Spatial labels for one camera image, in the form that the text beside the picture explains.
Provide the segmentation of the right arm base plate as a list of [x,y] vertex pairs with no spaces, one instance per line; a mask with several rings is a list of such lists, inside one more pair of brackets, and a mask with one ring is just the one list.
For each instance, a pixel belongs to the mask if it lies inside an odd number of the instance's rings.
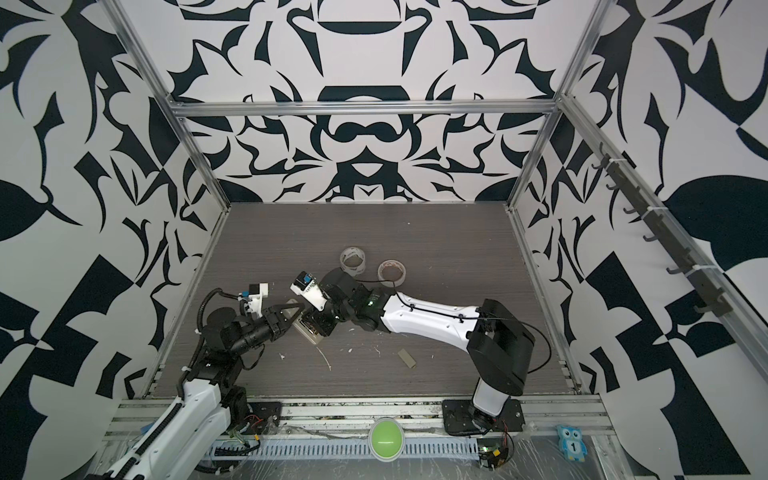
[[521,403],[515,399],[507,399],[501,413],[495,417],[477,409],[471,400],[443,400],[441,408],[443,428],[450,436],[522,432],[526,425]]

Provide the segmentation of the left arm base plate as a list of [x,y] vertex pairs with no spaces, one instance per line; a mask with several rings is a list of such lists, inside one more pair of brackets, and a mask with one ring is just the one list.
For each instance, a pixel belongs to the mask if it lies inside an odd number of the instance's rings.
[[242,435],[263,435],[276,432],[282,423],[283,403],[280,401],[248,401],[244,416],[235,424]]

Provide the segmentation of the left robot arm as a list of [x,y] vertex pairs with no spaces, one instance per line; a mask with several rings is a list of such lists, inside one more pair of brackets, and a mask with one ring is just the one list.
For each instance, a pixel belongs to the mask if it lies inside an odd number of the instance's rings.
[[282,337],[302,302],[266,308],[258,318],[221,307],[198,319],[199,348],[177,383],[177,397],[151,428],[101,474],[88,479],[186,479],[214,441],[248,415],[243,356]]

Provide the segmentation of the remote battery cover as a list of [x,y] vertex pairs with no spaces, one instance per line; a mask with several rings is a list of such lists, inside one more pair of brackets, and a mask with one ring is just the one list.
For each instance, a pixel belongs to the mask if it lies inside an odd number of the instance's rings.
[[417,365],[415,359],[405,349],[398,351],[398,357],[409,369],[412,369]]

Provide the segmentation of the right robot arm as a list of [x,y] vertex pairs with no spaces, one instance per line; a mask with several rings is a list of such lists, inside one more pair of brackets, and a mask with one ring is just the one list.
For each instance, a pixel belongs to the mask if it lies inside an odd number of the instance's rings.
[[479,375],[468,408],[477,423],[496,421],[535,371],[531,360],[543,333],[496,300],[479,306],[424,301],[400,292],[393,282],[360,281],[340,268],[320,280],[302,272],[291,290],[309,303],[304,327],[322,337],[351,322],[369,332],[415,335],[467,353]]

